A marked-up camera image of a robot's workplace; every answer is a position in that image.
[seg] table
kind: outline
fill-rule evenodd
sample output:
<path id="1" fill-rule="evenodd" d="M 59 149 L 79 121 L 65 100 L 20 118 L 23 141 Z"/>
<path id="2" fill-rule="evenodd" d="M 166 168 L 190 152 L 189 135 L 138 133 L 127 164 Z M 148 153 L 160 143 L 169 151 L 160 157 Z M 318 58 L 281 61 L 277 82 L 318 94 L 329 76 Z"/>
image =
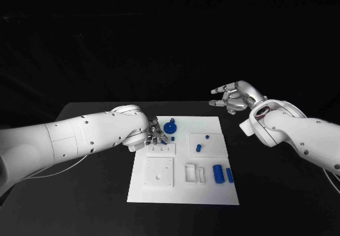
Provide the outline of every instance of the table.
<path id="1" fill-rule="evenodd" d="M 269 148 L 246 137 L 229 115 L 200 102 L 69 103 L 56 120 L 135 104 L 159 116 L 219 116 L 239 206 L 127 203 L 134 153 L 123 145 L 92 154 L 62 174 L 16 184 L 0 210 L 1 235 L 334 235 L 340 195 L 321 169 L 284 143 Z M 50 167 L 40 175 L 69 167 Z"/>

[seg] small blue piece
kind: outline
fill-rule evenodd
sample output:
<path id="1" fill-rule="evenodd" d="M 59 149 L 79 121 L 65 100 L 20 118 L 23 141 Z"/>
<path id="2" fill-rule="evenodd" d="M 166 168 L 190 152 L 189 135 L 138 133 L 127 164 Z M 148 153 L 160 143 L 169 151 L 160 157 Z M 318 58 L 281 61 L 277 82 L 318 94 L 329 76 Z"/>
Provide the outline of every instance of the small blue piece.
<path id="1" fill-rule="evenodd" d="M 226 174 L 228 174 L 229 183 L 233 183 L 231 168 L 226 168 Z"/>
<path id="2" fill-rule="evenodd" d="M 174 119 L 171 118 L 171 119 L 170 119 L 170 122 L 167 122 L 167 123 L 164 124 L 164 132 L 166 132 L 167 134 L 173 134 L 173 133 L 176 132 L 176 130 L 177 130 L 177 126 L 176 126 L 176 124 L 174 124 Z"/>
<path id="3" fill-rule="evenodd" d="M 202 148 L 202 145 L 197 144 L 197 147 L 196 147 L 196 152 L 200 152 L 200 148 Z"/>
<path id="4" fill-rule="evenodd" d="M 215 165 L 212 169 L 213 169 L 215 183 L 225 183 L 222 166 Z"/>

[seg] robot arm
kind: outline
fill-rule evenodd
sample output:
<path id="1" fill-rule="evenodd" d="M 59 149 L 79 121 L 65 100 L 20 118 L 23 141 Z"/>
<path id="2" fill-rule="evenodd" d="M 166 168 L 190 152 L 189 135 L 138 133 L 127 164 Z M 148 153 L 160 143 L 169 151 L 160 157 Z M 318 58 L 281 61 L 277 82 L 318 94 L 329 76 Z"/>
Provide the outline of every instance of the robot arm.
<path id="1" fill-rule="evenodd" d="M 169 141 L 157 118 L 147 119 L 140 107 L 53 123 L 0 130 L 0 196 L 20 180 L 52 165 L 99 152 L 120 143 L 137 151 L 157 138 Z"/>
<path id="2" fill-rule="evenodd" d="M 316 118 L 307 118 L 301 110 L 287 101 L 267 100 L 245 82 L 231 83 L 215 90 L 223 99 L 210 101 L 213 106 L 226 106 L 228 112 L 251 109 L 249 119 L 239 125 L 245 134 L 256 135 L 272 147 L 290 143 L 298 155 L 317 166 L 340 175 L 340 126 Z"/>

